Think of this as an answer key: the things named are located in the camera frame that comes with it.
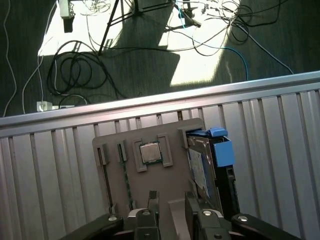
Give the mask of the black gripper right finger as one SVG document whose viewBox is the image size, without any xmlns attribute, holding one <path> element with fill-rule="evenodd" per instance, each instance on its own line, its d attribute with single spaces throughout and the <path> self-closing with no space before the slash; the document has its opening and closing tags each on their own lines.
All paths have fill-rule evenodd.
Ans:
<svg viewBox="0 0 320 240">
<path fill-rule="evenodd" d="M 249 214 L 226 219 L 221 212 L 201 204 L 191 191 L 185 193 L 185 219 L 192 240 L 298 240 L 287 231 Z"/>
</svg>

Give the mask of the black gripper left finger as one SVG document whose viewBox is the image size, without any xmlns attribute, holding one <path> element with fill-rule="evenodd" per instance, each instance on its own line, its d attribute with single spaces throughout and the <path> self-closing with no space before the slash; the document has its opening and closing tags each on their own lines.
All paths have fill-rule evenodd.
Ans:
<svg viewBox="0 0 320 240">
<path fill-rule="evenodd" d="M 63 236 L 62 240 L 159 240 L 160 193 L 149 191 L 147 208 L 131 210 L 125 218 L 104 214 Z"/>
</svg>

